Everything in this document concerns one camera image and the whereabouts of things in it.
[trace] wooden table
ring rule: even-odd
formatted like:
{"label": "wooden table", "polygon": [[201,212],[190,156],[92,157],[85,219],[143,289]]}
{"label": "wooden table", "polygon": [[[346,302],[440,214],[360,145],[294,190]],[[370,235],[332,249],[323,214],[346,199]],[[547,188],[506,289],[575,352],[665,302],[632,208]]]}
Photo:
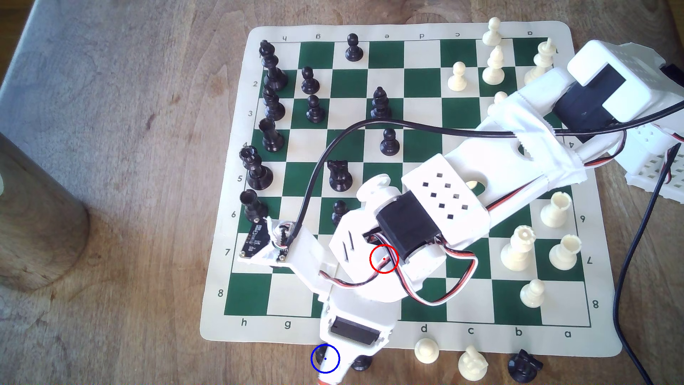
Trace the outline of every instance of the wooden table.
{"label": "wooden table", "polygon": [[[0,92],[0,132],[82,199],[90,243],[31,294],[0,288],[0,382],[315,382],[312,347],[199,333],[209,250],[248,32],[259,25],[561,20],[576,47],[633,41],[682,65],[664,0],[39,0]],[[598,170],[614,275],[649,194]],[[662,199],[632,263],[622,323],[657,383],[684,378],[682,205]],[[464,383],[459,353],[385,349],[349,383]],[[510,383],[486,355],[483,382]],[[635,383],[627,355],[541,357],[539,383]]]}

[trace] black chess piece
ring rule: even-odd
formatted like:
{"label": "black chess piece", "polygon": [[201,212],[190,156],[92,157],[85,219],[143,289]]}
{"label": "black chess piece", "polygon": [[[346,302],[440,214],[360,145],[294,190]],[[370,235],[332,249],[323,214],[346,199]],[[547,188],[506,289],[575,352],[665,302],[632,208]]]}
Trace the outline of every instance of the black chess piece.
{"label": "black chess piece", "polygon": [[251,188],[240,193],[240,203],[245,206],[245,216],[249,222],[258,223],[268,215],[268,206],[259,200],[257,192]]}
{"label": "black chess piece", "polygon": [[260,191],[273,182],[273,171],[261,164],[261,156],[257,153],[254,146],[242,147],[240,150],[240,159],[245,169],[248,169],[247,184],[251,188]]}
{"label": "black chess piece", "polygon": [[373,92],[373,101],[371,102],[373,109],[371,110],[371,118],[389,119],[392,117],[392,110],[389,107],[389,99],[387,93],[382,87],[378,87]]}
{"label": "black chess piece", "polygon": [[363,49],[358,46],[358,36],[356,34],[349,34],[347,36],[347,44],[349,48],[344,53],[344,57],[350,62],[357,62],[363,58]]}
{"label": "black chess piece", "polygon": [[319,105],[318,96],[311,95],[307,99],[308,111],[306,111],[306,118],[312,123],[320,123],[326,117],[326,111]]}
{"label": "black chess piece", "polygon": [[520,349],[518,354],[508,360],[508,373],[511,378],[520,384],[526,384],[537,376],[537,372],[542,370],[544,364],[535,359],[524,349]]}
{"label": "black chess piece", "polygon": [[263,139],[261,144],[268,152],[276,152],[282,149],[285,145],[285,138],[276,129],[276,122],[270,118],[264,118],[259,121],[259,129],[263,132]]}
{"label": "black chess piece", "polygon": [[380,142],[380,152],[383,155],[392,156],[399,153],[399,141],[397,133],[393,128],[388,128],[382,132],[382,142]]}
{"label": "black chess piece", "polygon": [[352,174],[349,173],[349,162],[346,160],[329,160],[330,187],[338,193],[349,190],[354,183]]}
{"label": "black chess piece", "polygon": [[313,78],[313,69],[311,67],[304,67],[302,69],[302,92],[307,95],[313,95],[321,88],[318,80]]}
{"label": "black chess piece", "polygon": [[373,363],[373,356],[364,356],[361,355],[359,357],[356,357],[354,362],[352,362],[352,369],[355,371],[364,371],[371,367],[371,364]]}
{"label": "black chess piece", "polygon": [[344,214],[347,214],[349,212],[349,209],[347,208],[347,204],[340,200],[332,204],[332,224],[337,227],[340,223],[340,219],[342,219],[342,216]]}
{"label": "black chess piece", "polygon": [[276,56],[276,48],[273,44],[266,40],[262,40],[259,45],[259,54],[261,54],[261,65],[267,70],[266,76],[263,77],[263,83],[276,91],[282,90],[287,85],[287,75],[281,71],[278,65],[278,56]]}
{"label": "black chess piece", "polygon": [[285,116],[285,106],[280,102],[280,97],[276,94],[276,91],[268,84],[264,84],[261,96],[263,97],[263,103],[266,105],[266,117],[275,121],[281,120]]}
{"label": "black chess piece", "polygon": [[328,350],[327,345],[319,346],[318,349],[316,349],[316,362],[318,362],[318,366],[321,366],[323,363],[323,358],[326,356],[326,350]]}

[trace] blue circle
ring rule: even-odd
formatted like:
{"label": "blue circle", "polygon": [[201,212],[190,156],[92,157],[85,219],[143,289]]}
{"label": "blue circle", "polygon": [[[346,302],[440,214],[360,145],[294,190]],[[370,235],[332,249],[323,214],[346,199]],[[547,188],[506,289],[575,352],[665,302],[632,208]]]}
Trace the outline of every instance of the blue circle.
{"label": "blue circle", "polygon": [[[313,364],[313,355],[316,353],[316,349],[320,348],[321,346],[329,346],[329,347],[332,347],[332,348],[335,350],[335,353],[337,353],[337,365],[335,365],[335,368],[333,368],[333,370],[331,370],[331,371],[320,371],[320,370],[318,370],[318,368],[316,367],[316,365]],[[316,371],[317,371],[318,373],[328,374],[328,373],[334,372],[335,369],[337,369],[337,367],[340,366],[340,361],[342,361],[342,358],[340,357],[340,352],[339,352],[337,349],[335,349],[335,347],[332,346],[331,344],[320,344],[320,345],[316,346],[315,348],[313,348],[313,351],[311,352],[311,366],[312,366],[314,369],[316,369]]]}

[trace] chessboard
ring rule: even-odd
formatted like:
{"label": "chessboard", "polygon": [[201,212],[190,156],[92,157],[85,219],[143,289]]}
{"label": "chessboard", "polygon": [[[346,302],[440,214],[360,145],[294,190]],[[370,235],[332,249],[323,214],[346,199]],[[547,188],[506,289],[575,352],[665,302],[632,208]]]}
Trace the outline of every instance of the chessboard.
{"label": "chessboard", "polygon": [[[295,343],[317,345],[323,304],[317,295],[287,268],[273,269],[240,262],[239,251],[250,231],[238,196],[249,188],[239,151],[253,145],[263,164],[274,174],[272,184],[257,191],[259,199],[277,219],[294,220],[312,170],[321,153],[349,125],[370,118],[374,90],[381,86],[390,99],[394,119],[441,127],[474,129],[487,116],[496,92],[512,94],[524,86],[523,77],[533,68],[540,42],[551,38],[557,47],[554,65],[565,67],[574,55],[567,25],[558,21],[502,22],[501,47],[505,79],[496,86],[482,81],[482,71],[492,51],[482,42],[486,23],[425,25],[307,25],[258,27],[251,31],[245,50],[230,131],[224,181],[207,283],[202,303],[200,332],[209,340]],[[345,59],[347,35],[359,37],[363,58]],[[276,49],[278,68],[289,81],[277,92],[285,117],[276,129],[285,137],[277,152],[264,150],[258,123],[264,117],[261,98],[264,68],[259,42],[268,40]],[[468,85],[454,92],[447,87],[454,62],[466,65]],[[300,88],[301,68],[313,68],[320,83],[316,93],[326,117],[319,123],[306,118],[308,95]],[[547,120],[561,127],[552,114]],[[379,150],[384,128],[396,130],[400,151],[385,156]],[[331,189],[329,171],[319,176],[304,226],[328,246],[335,226],[332,205],[342,199],[349,209],[360,207],[358,187],[374,175],[386,173],[400,190],[401,177],[431,158],[448,153],[464,139],[405,127],[372,125],[352,132],[329,159],[347,160],[354,179],[345,192]],[[566,137],[573,146],[576,139]],[[541,208],[551,194],[543,194],[491,229],[487,237],[470,247],[479,267],[464,290],[445,305],[423,306],[413,299],[402,301],[401,319],[387,347],[413,349],[424,337],[441,349],[464,350],[473,344],[479,351],[559,356],[614,356],[621,350],[611,320],[614,294],[599,194],[593,171],[579,185],[561,188],[573,198],[568,221],[551,229],[540,220]],[[506,269],[499,256],[515,227],[529,225],[536,232],[534,261],[524,271]],[[561,271],[549,262],[549,250],[566,234],[582,240],[574,268]],[[466,269],[464,261],[448,258],[423,284],[419,294],[436,299],[452,287]],[[538,278],[546,284],[546,299],[539,308],[528,308],[519,299],[523,285]]]}

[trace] white chess piece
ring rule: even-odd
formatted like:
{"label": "white chess piece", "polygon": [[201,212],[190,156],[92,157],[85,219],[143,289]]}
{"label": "white chess piece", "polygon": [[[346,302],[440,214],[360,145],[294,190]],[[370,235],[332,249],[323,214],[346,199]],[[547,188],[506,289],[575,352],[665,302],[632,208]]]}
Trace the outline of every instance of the white chess piece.
{"label": "white chess piece", "polygon": [[472,345],[458,358],[458,371],[468,381],[480,381],[487,373],[487,366],[484,356]]}
{"label": "white chess piece", "polygon": [[557,191],[551,195],[551,202],[542,208],[542,222],[549,227],[561,227],[568,220],[568,209],[573,202],[570,195]]}
{"label": "white chess piece", "polygon": [[538,308],[544,302],[544,282],[532,280],[520,290],[520,300],[528,308]]}
{"label": "white chess piece", "polygon": [[537,237],[530,226],[518,226],[513,231],[511,242],[501,250],[501,262],[507,269],[523,271],[532,261],[530,250]]}
{"label": "white chess piece", "polygon": [[503,92],[503,91],[499,91],[499,92],[495,93],[494,94],[494,103],[490,104],[489,107],[487,107],[487,115],[491,115],[492,111],[494,110],[494,106],[501,103],[501,101],[506,99],[507,97],[508,97],[508,94]]}
{"label": "white chess piece", "polygon": [[499,33],[500,24],[501,20],[499,20],[498,17],[492,17],[489,19],[489,24],[487,24],[489,30],[482,36],[482,42],[485,45],[488,45],[489,47],[499,45],[501,42],[501,34]]}
{"label": "white chess piece", "polygon": [[447,80],[447,86],[452,91],[463,91],[468,82],[463,76],[466,73],[466,64],[464,62],[456,62],[453,64],[453,76]]}
{"label": "white chess piece", "polygon": [[548,38],[545,42],[539,43],[537,46],[538,53],[534,56],[534,64],[536,64],[536,66],[525,74],[525,77],[523,78],[525,85],[528,85],[531,81],[544,75],[547,69],[553,65],[553,54],[555,53],[555,50],[556,47],[551,42],[551,38]]}
{"label": "white chess piece", "polygon": [[415,353],[418,361],[424,364],[431,364],[437,361],[437,357],[439,357],[439,346],[433,340],[429,338],[423,338],[416,343],[416,347],[413,348],[413,352]]}
{"label": "white chess piece", "polygon": [[582,249],[582,241],[577,236],[566,235],[560,243],[551,248],[549,260],[558,270],[570,270],[577,263],[577,253]]}
{"label": "white chess piece", "polygon": [[503,67],[503,49],[497,45],[487,59],[487,68],[482,71],[482,80],[492,86],[501,84],[504,77],[501,67]]}

